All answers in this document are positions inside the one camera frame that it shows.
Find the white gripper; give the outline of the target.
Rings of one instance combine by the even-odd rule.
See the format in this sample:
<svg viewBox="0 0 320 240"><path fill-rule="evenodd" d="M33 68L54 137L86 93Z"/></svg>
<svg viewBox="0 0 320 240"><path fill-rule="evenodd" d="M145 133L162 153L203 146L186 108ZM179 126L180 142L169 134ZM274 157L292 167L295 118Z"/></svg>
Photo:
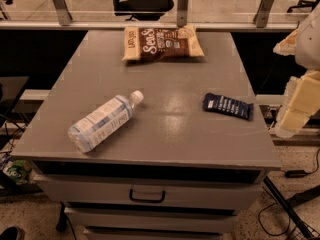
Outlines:
<svg viewBox="0 0 320 240"><path fill-rule="evenodd" d="M290 78L276 118L275 134L291 138L320 110L320 72L316 71L320 70L320 4L299 29L275 45L273 52L282 56L295 54L297 64L311 69L300 78Z"/></svg>

